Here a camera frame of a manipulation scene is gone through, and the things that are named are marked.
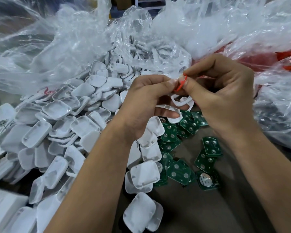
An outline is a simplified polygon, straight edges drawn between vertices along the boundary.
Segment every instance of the skin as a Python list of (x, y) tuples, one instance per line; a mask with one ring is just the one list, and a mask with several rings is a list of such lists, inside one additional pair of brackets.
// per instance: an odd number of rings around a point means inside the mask
[[(253, 71), (220, 54), (187, 69), (180, 95), (190, 95), (233, 151), (277, 232), (291, 233), (291, 162), (253, 119)], [(163, 75), (140, 76), (86, 159), (45, 232), (111, 232), (132, 142), (152, 116), (179, 115), (157, 104), (178, 85)]]

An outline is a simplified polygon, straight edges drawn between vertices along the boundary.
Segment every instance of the orange ring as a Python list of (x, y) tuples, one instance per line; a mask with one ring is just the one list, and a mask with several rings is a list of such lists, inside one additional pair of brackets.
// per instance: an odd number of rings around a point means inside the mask
[(183, 74), (183, 76), (185, 76), (185, 79), (182, 80), (182, 81), (180, 82), (180, 85), (179, 85), (179, 87), (175, 90), (175, 92), (179, 91), (179, 90), (183, 87), (183, 85), (184, 85), (184, 83), (185, 83), (185, 81), (186, 81), (187, 75), (186, 75), (186, 74)]

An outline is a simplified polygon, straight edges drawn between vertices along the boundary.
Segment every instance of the plastic wrap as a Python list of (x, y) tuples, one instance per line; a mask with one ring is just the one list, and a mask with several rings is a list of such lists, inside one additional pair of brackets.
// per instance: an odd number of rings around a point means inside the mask
[[(241, 36), (291, 19), (291, 0), (166, 0), (153, 28), (184, 47), (193, 59), (214, 53)], [(246, 44), (246, 40), (237, 40)]]
[(113, 21), (108, 33), (116, 53), (132, 67), (177, 78), (191, 65), (191, 56), (186, 50), (153, 31), (151, 15), (145, 9), (130, 7), (122, 18)]
[(291, 148), (291, 72), (282, 68), (287, 64), (291, 64), (291, 57), (255, 77), (255, 84), (263, 86), (253, 109), (264, 133), (276, 143)]
[[(14, 33), (0, 30), (0, 90), (30, 95), (54, 88), (89, 70), (95, 59), (111, 49), (105, 32), (110, 0), (97, 0), (97, 9), (91, 12), (64, 4), (55, 15), (44, 16), (40, 13), (45, 11), (37, 12), (32, 3), (12, 1), (27, 17), (21, 17), (26, 21)], [(9, 28), (9, 20), (13, 26), (19, 17), (1, 14), (0, 27)]]

